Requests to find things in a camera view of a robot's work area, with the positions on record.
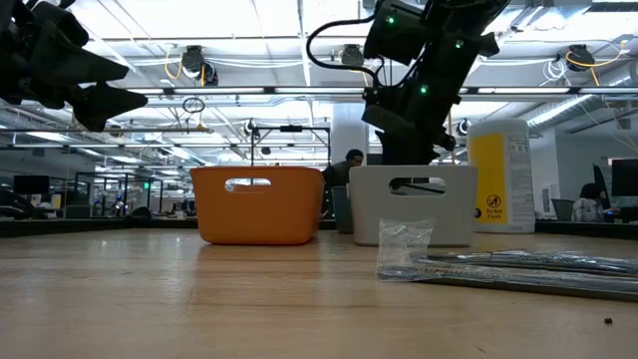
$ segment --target yellow label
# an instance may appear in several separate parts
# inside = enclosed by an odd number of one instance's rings
[[[470,166],[478,169],[478,223],[507,223],[505,200],[505,155],[503,135],[478,136],[468,139]]]

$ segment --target person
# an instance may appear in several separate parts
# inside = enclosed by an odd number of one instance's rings
[[[603,222],[604,213],[612,209],[603,209],[601,200],[607,193],[596,183],[588,183],[580,191],[580,199],[574,203],[571,220],[575,222]]]
[[[363,158],[363,153],[360,150],[353,149],[346,155],[346,161],[336,163],[324,170],[322,174],[326,182],[326,190],[350,182],[350,169],[359,167],[363,163]]]

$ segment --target robotic arm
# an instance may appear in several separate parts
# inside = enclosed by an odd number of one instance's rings
[[[323,25],[308,37],[306,52],[317,66],[354,70],[373,78],[363,99],[363,121],[377,132],[383,145],[384,165],[427,165],[438,154],[434,146],[454,149],[454,137],[443,124],[453,104],[461,101],[463,85],[477,55],[498,53],[494,33],[482,35],[509,0],[430,0],[424,10],[400,0],[379,0],[375,13],[362,20]],[[320,62],[310,51],[312,40],[327,28],[373,21],[364,47],[366,59],[380,58],[376,72],[367,68]],[[384,58],[410,70],[398,84],[382,85],[379,72]]]

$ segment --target warning label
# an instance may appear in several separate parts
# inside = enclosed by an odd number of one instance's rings
[[[500,208],[502,204],[502,200],[496,194],[491,194],[487,197],[487,210],[485,214],[487,214],[487,218],[489,219],[502,219],[503,218],[503,210]]]

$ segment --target gray bin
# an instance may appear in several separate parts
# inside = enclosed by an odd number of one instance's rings
[[[332,187],[332,206],[337,230],[343,234],[353,233],[352,207],[348,198],[348,190],[344,186]]]

